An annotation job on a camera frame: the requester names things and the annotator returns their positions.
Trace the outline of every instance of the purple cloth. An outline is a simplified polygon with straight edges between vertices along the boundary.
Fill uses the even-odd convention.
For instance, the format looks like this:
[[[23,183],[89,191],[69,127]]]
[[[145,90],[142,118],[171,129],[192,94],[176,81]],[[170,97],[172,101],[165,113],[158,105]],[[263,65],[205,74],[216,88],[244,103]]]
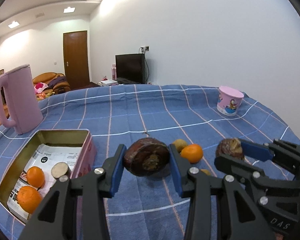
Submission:
[[[66,82],[67,79],[64,76],[58,76],[57,78],[51,80],[48,84],[47,89],[52,89],[56,84],[60,83],[60,82]]]

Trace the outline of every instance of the pink plastic jug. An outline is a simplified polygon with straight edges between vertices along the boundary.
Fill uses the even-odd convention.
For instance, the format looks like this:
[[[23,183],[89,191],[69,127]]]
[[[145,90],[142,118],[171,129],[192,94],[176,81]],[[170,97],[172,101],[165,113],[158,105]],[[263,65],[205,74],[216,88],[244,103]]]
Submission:
[[[0,92],[0,121],[3,126],[14,127],[17,134],[23,134],[37,127],[42,119],[32,83],[30,65],[26,64],[0,76],[0,90],[3,87],[11,119],[4,113]]]

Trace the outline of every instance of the newspaper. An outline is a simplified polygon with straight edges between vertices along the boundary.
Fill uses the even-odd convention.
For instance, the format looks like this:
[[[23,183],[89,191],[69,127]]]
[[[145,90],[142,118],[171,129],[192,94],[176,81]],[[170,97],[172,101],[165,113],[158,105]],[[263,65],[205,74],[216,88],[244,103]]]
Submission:
[[[52,147],[45,144],[39,145],[20,174],[20,177],[8,198],[7,205],[10,212],[24,223],[26,223],[29,217],[29,214],[25,212],[17,202],[17,195],[20,188],[23,186],[29,186],[26,178],[26,173],[29,168],[37,166],[43,170],[45,184],[43,187],[35,189],[37,189],[40,195],[44,197],[56,182],[55,178],[51,175],[52,167],[59,162],[65,162],[72,171],[81,149],[81,147]]]

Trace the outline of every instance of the cartoon duck print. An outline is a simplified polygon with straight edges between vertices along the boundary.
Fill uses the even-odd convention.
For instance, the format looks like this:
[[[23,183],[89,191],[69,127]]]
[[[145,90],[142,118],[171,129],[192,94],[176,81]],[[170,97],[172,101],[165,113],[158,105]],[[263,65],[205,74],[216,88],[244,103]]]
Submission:
[[[221,97],[221,94],[219,94],[219,100],[218,100],[218,103],[220,103],[222,101],[222,97]]]
[[[237,110],[237,104],[234,99],[231,99],[230,104],[226,106],[225,110],[229,114],[233,114]]]

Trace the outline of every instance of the pitcher handle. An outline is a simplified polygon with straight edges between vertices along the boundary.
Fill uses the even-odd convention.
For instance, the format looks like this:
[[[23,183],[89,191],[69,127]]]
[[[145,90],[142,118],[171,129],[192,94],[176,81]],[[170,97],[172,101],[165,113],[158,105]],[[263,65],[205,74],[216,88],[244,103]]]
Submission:
[[[3,74],[0,76],[0,121],[4,127],[11,128],[17,125],[16,121],[8,120],[3,109],[3,101],[1,96],[1,88],[3,87],[6,97],[8,97],[8,76]]]

